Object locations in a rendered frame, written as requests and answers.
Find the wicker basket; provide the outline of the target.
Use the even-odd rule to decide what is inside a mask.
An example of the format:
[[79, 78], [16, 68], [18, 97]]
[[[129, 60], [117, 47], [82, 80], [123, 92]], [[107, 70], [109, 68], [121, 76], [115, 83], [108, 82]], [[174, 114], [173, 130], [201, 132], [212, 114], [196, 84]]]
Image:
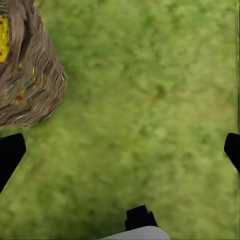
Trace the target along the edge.
[[28, 128], [52, 116], [67, 75], [34, 1], [0, 0], [0, 6], [7, 7], [0, 7], [0, 16], [8, 18], [9, 27], [9, 53], [0, 66], [0, 128]]

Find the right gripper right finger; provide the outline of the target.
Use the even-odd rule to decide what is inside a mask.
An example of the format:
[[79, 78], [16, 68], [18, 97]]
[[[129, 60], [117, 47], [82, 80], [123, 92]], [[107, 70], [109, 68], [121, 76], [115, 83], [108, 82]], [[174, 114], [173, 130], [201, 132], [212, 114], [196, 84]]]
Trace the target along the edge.
[[224, 146], [225, 153], [240, 173], [240, 135], [228, 133]]

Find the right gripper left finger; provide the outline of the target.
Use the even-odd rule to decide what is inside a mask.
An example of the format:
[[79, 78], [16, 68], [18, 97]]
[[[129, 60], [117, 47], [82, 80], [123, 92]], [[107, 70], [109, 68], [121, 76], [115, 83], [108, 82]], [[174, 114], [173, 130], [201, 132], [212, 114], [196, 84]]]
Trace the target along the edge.
[[23, 134], [0, 138], [0, 193], [26, 153]]

